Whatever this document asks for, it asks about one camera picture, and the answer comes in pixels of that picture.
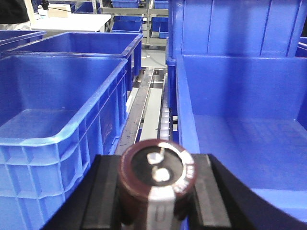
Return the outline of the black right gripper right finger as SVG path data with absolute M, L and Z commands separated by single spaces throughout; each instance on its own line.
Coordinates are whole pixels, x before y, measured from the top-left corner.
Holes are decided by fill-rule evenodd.
M 258 196 L 211 154 L 193 154 L 197 180 L 190 230 L 305 230 L 307 225 Z

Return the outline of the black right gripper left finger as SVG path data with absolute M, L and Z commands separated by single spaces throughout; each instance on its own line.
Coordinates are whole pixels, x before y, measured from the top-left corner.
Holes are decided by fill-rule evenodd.
M 116 155 L 96 155 L 67 201 L 44 230 L 119 230 L 118 163 Z

